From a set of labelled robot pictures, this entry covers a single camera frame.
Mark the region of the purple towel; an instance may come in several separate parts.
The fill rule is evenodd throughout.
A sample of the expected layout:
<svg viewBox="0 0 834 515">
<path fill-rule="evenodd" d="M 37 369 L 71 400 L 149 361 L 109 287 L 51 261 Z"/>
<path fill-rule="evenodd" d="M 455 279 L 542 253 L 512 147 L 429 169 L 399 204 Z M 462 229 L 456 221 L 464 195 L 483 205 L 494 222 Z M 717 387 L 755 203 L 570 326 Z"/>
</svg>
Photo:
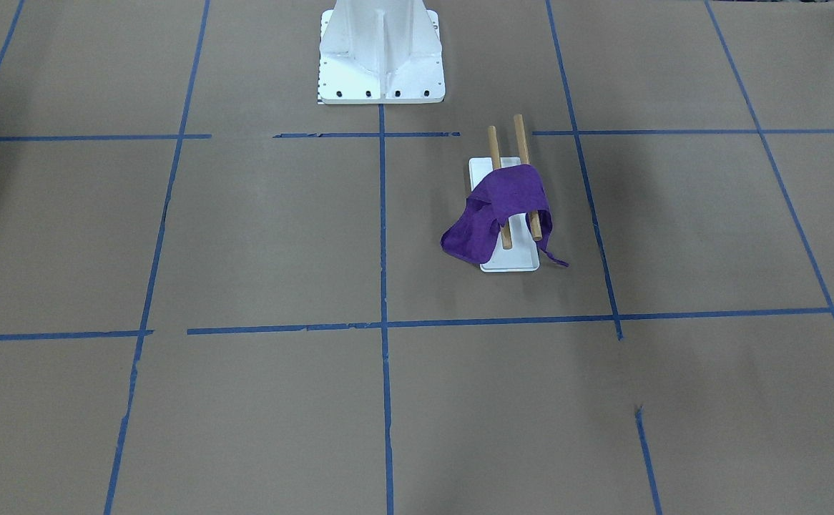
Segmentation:
<svg viewBox="0 0 834 515">
<path fill-rule="evenodd" d="M 548 251 L 554 223 L 550 202 L 540 173 L 535 167 L 519 164 L 492 170 L 467 196 L 465 209 L 454 224 L 443 232 L 440 246 L 454 258 L 473 265 L 488 263 L 502 247 L 501 231 L 512 216 L 522 215 L 529 229 L 529 215 L 538 212 L 542 238 L 535 242 L 538 251 L 567 268 L 569 264 Z"/>
</svg>

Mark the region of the white towel rack with wooden bars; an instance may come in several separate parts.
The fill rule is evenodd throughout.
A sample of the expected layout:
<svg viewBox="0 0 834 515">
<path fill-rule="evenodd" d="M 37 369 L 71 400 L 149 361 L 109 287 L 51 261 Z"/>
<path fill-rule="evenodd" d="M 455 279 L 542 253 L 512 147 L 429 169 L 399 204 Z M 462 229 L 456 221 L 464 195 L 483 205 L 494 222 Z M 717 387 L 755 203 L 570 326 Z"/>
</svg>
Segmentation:
<svg viewBox="0 0 834 515">
<path fill-rule="evenodd" d="M 489 155 L 474 157 L 467 163 L 471 189 L 482 182 L 492 170 L 529 164 L 527 132 L 521 114 L 513 117 L 513 127 L 506 130 L 506 139 L 498 137 L 496 128 L 488 128 Z M 540 267 L 538 243 L 544 237 L 540 212 L 517 214 L 496 239 L 490 260 L 479 265 L 484 273 L 532 273 Z"/>
</svg>

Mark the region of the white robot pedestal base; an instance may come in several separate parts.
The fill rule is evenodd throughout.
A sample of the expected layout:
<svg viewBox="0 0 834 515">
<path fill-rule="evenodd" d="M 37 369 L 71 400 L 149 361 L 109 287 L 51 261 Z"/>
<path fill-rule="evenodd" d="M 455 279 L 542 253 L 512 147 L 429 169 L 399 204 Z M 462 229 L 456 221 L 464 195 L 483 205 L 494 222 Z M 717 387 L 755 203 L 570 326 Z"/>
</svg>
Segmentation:
<svg viewBox="0 0 834 515">
<path fill-rule="evenodd" d="M 338 1 L 323 11 L 320 29 L 320 104 L 446 98 L 439 17 L 423 1 Z"/>
</svg>

